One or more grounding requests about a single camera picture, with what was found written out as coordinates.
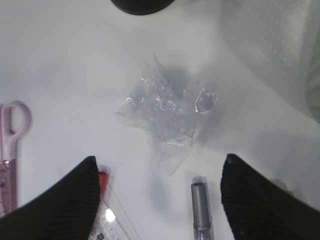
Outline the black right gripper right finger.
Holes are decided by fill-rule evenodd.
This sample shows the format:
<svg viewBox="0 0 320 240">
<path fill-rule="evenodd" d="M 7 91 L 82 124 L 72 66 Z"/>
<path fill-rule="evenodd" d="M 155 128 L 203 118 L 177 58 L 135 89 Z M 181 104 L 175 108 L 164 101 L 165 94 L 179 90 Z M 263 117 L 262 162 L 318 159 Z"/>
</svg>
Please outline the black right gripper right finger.
<svg viewBox="0 0 320 240">
<path fill-rule="evenodd" d="M 221 203 L 236 240 L 318 240 L 319 210 L 282 190 L 233 153 L 220 181 Z"/>
</svg>

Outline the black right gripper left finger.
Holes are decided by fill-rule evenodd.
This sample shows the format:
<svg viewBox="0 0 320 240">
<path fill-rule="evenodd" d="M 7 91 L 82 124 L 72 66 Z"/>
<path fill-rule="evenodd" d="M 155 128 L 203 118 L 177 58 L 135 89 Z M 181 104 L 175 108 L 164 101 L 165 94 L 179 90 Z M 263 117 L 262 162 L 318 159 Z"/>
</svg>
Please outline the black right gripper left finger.
<svg viewBox="0 0 320 240">
<path fill-rule="evenodd" d="M 2 240 L 87 240 L 100 204 L 99 170 L 88 156 L 43 194 L 0 220 Z"/>
</svg>

